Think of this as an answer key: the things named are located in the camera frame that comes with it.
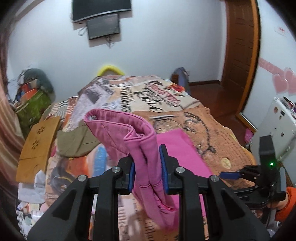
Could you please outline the right hand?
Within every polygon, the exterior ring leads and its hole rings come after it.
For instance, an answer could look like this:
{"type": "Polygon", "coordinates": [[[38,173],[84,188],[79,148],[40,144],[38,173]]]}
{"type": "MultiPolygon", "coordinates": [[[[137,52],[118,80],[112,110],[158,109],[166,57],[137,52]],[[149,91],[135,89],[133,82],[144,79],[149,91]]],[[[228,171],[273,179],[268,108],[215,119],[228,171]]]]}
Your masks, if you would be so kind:
{"type": "Polygon", "coordinates": [[[266,207],[270,208],[270,209],[276,209],[276,210],[281,210],[281,201],[271,201],[268,202],[268,204],[266,205],[266,207]]]}

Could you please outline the orange sleeve right forearm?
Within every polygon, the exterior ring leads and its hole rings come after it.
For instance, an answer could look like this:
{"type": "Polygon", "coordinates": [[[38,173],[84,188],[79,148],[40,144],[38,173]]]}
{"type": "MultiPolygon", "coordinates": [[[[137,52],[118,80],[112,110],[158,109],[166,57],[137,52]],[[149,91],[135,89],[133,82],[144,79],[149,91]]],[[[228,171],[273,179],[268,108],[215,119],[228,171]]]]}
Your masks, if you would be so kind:
{"type": "Polygon", "coordinates": [[[286,198],[284,201],[276,202],[273,206],[276,208],[275,220],[284,222],[290,212],[293,210],[296,201],[296,188],[288,187],[286,190],[286,198]]]}

